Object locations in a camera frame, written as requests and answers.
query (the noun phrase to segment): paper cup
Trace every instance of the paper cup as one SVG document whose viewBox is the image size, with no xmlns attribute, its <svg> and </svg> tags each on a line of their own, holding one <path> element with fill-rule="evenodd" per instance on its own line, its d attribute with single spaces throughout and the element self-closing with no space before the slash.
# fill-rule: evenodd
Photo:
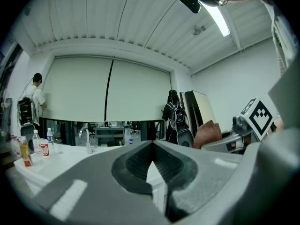
<svg viewBox="0 0 300 225">
<path fill-rule="evenodd" d="M 41 148 L 42 148 L 42 153 L 45 157 L 49 156 L 49 146 L 48 146 L 48 140 L 41 138 Z"/>
</svg>

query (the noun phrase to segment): ceiling light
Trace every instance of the ceiling light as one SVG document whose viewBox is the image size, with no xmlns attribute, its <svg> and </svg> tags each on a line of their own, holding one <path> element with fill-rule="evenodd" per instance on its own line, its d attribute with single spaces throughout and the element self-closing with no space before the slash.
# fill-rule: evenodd
<svg viewBox="0 0 300 225">
<path fill-rule="evenodd" d="M 225 19 L 223 15 L 221 14 L 218 7 L 210 7 L 203 3 L 201 3 L 203 7 L 206 8 L 206 10 L 209 12 L 211 17 L 215 20 L 217 26 L 219 27 L 221 33 L 224 37 L 228 36 L 230 34 L 229 28 L 227 26 L 227 23 L 225 22 Z"/>
</svg>

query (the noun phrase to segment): ceiling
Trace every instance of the ceiling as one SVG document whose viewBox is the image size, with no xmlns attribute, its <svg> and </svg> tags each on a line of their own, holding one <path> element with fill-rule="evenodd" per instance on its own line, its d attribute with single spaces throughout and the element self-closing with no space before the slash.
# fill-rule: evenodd
<svg viewBox="0 0 300 225">
<path fill-rule="evenodd" d="M 271 37 L 271 19 L 259 0 L 220 11 L 227 37 L 204 7 L 193 14 L 180 0 L 32 0 L 19 21 L 35 49 L 66 39 L 118 40 L 160 53 L 193 74 Z"/>
</svg>

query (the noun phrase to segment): backpack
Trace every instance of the backpack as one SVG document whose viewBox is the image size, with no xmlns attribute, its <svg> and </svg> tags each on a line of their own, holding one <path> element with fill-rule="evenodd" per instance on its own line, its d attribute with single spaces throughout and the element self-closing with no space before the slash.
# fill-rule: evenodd
<svg viewBox="0 0 300 225">
<path fill-rule="evenodd" d="M 170 110 L 172 110 L 172 113 L 169 117 L 171 127 L 177 130 L 177 127 L 184 126 L 186 113 L 181 104 L 177 103 L 176 105 L 174 105 L 172 103 L 167 103 L 167 105 L 170 107 Z"/>
<path fill-rule="evenodd" d="M 32 100 L 33 94 L 25 96 L 22 100 L 18 101 L 18 117 L 21 126 L 26 123 L 33 123 L 34 116 L 37 117 L 35 104 Z"/>
</svg>

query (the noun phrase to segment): white countertop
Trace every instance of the white countertop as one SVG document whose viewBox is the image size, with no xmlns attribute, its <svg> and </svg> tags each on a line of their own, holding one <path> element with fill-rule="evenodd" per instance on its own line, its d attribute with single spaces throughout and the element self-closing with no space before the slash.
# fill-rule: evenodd
<svg viewBox="0 0 300 225">
<path fill-rule="evenodd" d="M 14 162 L 17 171 L 25 177 L 27 183 L 31 183 L 37 189 L 42 189 L 46 184 L 88 156 L 120 148 L 98 147 L 97 152 L 88 154 L 86 147 L 68 146 L 56 143 L 54 146 L 55 151 L 49 146 L 49 157 L 41 156 L 38 158 L 36 154 L 32 154 L 32 167 L 25 167 L 22 159 Z M 164 182 L 153 162 L 148 170 L 147 182 L 152 186 Z"/>
</svg>

